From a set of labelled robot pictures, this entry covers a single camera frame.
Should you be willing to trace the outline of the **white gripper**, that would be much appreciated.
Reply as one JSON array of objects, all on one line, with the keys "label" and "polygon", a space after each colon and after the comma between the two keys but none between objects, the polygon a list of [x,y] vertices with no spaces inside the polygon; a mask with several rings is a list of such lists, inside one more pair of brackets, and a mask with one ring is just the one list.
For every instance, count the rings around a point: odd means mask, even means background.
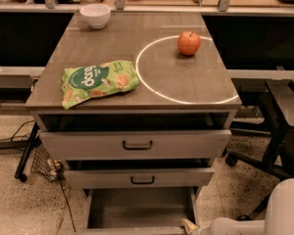
[{"label": "white gripper", "polygon": [[182,220],[183,227],[187,235],[211,235],[211,227],[199,228],[189,219]]}]

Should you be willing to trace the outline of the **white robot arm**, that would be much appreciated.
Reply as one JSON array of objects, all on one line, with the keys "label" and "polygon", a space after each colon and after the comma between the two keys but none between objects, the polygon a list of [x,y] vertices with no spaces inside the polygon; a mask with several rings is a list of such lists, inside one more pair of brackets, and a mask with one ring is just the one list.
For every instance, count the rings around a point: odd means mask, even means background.
[{"label": "white robot arm", "polygon": [[187,235],[294,235],[294,178],[274,187],[263,220],[218,217],[207,228],[200,228],[188,219],[182,223]]}]

